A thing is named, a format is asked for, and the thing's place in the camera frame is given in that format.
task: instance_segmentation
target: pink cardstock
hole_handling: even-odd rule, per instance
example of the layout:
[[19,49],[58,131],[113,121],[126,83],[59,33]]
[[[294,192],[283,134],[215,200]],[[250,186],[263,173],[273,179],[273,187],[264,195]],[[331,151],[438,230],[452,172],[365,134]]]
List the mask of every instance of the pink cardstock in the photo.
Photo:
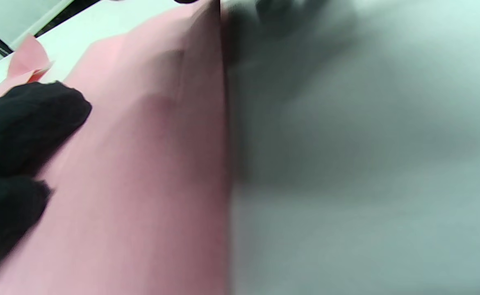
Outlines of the pink cardstock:
[[7,78],[0,83],[0,97],[14,86],[38,81],[50,66],[43,46],[34,36],[27,36],[12,55]]
[[[12,64],[9,77],[31,68]],[[64,83],[92,113],[38,176],[54,194],[0,265],[0,295],[225,295],[230,172],[219,1],[94,43]]]

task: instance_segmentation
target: pink paper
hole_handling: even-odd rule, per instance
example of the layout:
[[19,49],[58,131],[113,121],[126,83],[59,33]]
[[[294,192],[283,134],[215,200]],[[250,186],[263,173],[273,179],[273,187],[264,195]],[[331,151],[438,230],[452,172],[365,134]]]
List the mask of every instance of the pink paper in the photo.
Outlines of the pink paper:
[[227,293],[219,1],[93,44],[65,83],[92,114],[41,172],[55,193],[0,295]]
[[7,78],[0,84],[0,97],[14,86],[39,81],[49,68],[43,46],[34,36],[27,36],[12,56]]

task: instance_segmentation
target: white table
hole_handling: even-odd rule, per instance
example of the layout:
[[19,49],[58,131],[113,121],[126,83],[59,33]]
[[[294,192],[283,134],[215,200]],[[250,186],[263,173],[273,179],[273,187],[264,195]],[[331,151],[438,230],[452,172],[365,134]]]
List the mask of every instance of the white table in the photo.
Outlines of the white table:
[[[89,8],[40,38],[43,80],[175,5]],[[480,1],[313,11],[284,37],[245,22],[229,66],[234,293],[480,295]]]

